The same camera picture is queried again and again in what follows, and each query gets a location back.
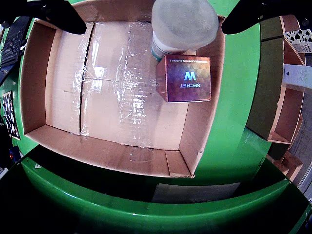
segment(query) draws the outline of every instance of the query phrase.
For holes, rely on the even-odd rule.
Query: green table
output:
[[[219,15],[227,16],[237,0],[211,0]],[[259,24],[243,33],[226,36],[220,99],[204,155],[192,183],[224,184],[249,180],[266,156],[270,143],[245,129],[257,81],[260,58]],[[0,87],[0,95],[13,91],[21,140],[13,140],[25,155],[37,144],[23,135],[20,114],[20,71],[16,68]]]
[[[210,0],[219,15],[227,16],[238,0]],[[195,172],[195,178],[157,178],[140,176],[142,185],[158,182],[176,185],[212,185],[250,182],[259,174],[265,175],[264,164],[270,168],[265,156],[270,143],[245,128],[254,97],[260,58],[259,24],[237,35],[226,36],[225,62],[219,103],[204,155]],[[21,140],[13,140],[23,154],[36,143],[23,135],[20,115],[20,69],[17,68],[0,87],[0,95],[14,93],[14,109]],[[32,184],[56,204],[63,206],[85,220],[120,226],[145,233],[146,230],[182,231],[218,228],[225,221],[234,221],[235,215],[246,216],[259,206],[280,197],[291,185],[283,175],[271,184],[235,198],[197,204],[154,204],[126,200],[98,193],[72,183],[45,168],[34,169],[36,162],[23,160],[22,166]],[[129,177],[115,173],[121,178]]]

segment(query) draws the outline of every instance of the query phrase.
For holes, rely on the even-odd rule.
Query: green plastic edge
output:
[[[126,200],[91,191],[47,169],[35,168],[30,158],[22,166],[31,183],[55,204],[81,220],[102,222],[137,231],[191,231],[221,225],[257,211],[277,199],[290,184],[282,180],[270,187],[222,201],[196,204],[157,204]]]

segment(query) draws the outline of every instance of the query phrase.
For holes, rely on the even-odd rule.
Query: computer keyboard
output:
[[[5,42],[1,56],[1,67],[17,62],[25,28],[25,26],[22,27],[11,39]]]

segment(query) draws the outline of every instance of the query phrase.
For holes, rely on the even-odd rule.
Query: green surface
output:
[[[221,230],[274,202],[289,186],[282,180],[268,188],[223,201],[156,204],[130,201],[86,189],[41,167],[31,159],[23,168],[35,188],[93,227],[126,228],[136,233]]]
[[[210,1],[218,14],[226,16],[237,2]],[[240,34],[226,36],[220,98],[204,155],[195,172],[198,180],[206,180],[208,184],[248,180],[265,157],[271,144],[245,129],[254,97],[259,58],[259,24]],[[14,140],[13,144],[26,154],[37,144],[23,135],[18,94],[20,79],[17,73],[11,74],[0,87],[0,95],[10,90],[14,93],[21,141]]]
[[[8,29],[5,30],[5,33],[3,36],[4,39],[6,38],[7,32],[8,32]],[[17,122],[18,130],[19,130],[19,134],[20,134],[20,140],[13,138],[12,143],[14,146],[18,145],[20,151],[25,155],[29,151],[31,151],[34,147],[36,147],[38,144],[24,136],[24,129],[22,127],[21,114],[20,114],[20,95],[19,95],[20,73],[21,73],[21,63],[17,64],[17,66],[14,67],[11,74],[5,80],[3,85],[0,87],[0,98],[2,100],[3,94],[9,91],[13,91],[13,107],[14,107],[16,122]],[[3,116],[4,110],[2,107],[1,107],[0,113],[1,113],[1,116]]]
[[[238,1],[209,2],[218,14],[228,15]],[[250,227],[253,233],[256,229],[265,229],[265,226],[261,225],[263,217],[269,216],[274,219],[274,215],[278,215],[280,210],[284,211],[283,213],[287,212],[288,207],[282,207],[287,201],[292,204],[293,211],[292,215],[287,216],[289,219],[287,228],[293,227],[293,231],[297,230],[306,220],[304,210],[308,212],[311,206],[307,206],[302,194],[298,195],[298,190],[284,179],[280,171],[264,160],[271,144],[245,128],[254,96],[259,57],[259,25],[243,33],[226,36],[225,64],[218,108],[194,179],[130,175],[141,179],[146,188],[157,183],[208,185],[242,182],[233,198],[195,204],[155,204],[96,192],[66,180],[45,167],[36,169],[37,162],[30,158],[22,161],[24,170],[20,171],[26,173],[25,176],[30,179],[36,191],[40,191],[44,197],[52,201],[52,206],[60,207],[61,211],[78,217],[79,223],[91,225],[94,229],[118,227],[119,231],[127,230],[134,233],[146,233],[148,230],[155,233],[187,231],[231,233],[232,226],[236,226],[237,229],[244,229],[246,226],[244,231]],[[19,73],[19,68],[13,71],[0,87],[0,95],[8,91],[14,92],[15,114],[22,138],[21,141],[14,140],[13,143],[26,154],[37,144],[22,134]],[[106,170],[106,173],[115,175],[119,180],[127,176],[109,170]]]

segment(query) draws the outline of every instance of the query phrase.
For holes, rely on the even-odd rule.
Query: clear packing tape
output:
[[[152,119],[157,116],[162,100],[155,93],[156,61],[150,51],[151,24],[99,22],[92,25],[91,31],[81,38],[78,51],[82,57],[87,56],[87,60],[83,67],[75,67],[72,81],[79,134],[153,147]]]

